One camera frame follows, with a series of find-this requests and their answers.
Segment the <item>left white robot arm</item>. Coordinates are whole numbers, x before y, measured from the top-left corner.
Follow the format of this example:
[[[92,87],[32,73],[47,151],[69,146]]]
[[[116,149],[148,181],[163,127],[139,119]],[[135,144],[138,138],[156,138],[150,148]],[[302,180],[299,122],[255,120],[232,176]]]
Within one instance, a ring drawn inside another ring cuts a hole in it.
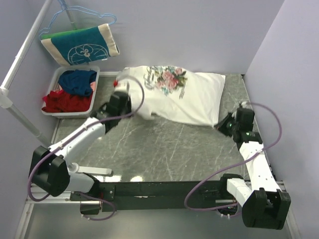
[[[64,191],[75,191],[82,192],[88,200],[96,199],[100,193],[98,180],[80,172],[73,160],[97,138],[116,127],[122,118],[131,114],[128,92],[113,92],[110,100],[74,132],[49,148],[40,146],[33,152],[28,187],[35,184],[53,197]]]

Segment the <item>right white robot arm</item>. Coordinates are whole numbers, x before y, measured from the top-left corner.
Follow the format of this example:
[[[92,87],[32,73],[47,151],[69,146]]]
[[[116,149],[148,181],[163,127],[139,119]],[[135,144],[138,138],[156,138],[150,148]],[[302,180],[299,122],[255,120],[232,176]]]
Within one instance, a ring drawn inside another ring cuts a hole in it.
[[[235,174],[223,174],[219,194],[225,199],[232,196],[241,206],[242,219],[249,228],[281,230],[291,205],[291,197],[283,192],[275,180],[265,156],[260,134],[253,131],[255,113],[240,106],[229,113],[215,128],[231,137],[244,159],[250,185]]]

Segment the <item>white floral t shirt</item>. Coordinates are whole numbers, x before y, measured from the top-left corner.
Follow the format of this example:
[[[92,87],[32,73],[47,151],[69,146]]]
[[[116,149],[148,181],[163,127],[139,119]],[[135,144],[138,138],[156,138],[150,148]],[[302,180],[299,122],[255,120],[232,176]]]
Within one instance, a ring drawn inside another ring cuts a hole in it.
[[[128,80],[132,110],[145,120],[214,126],[219,120],[226,77],[176,66],[127,67],[117,80]]]

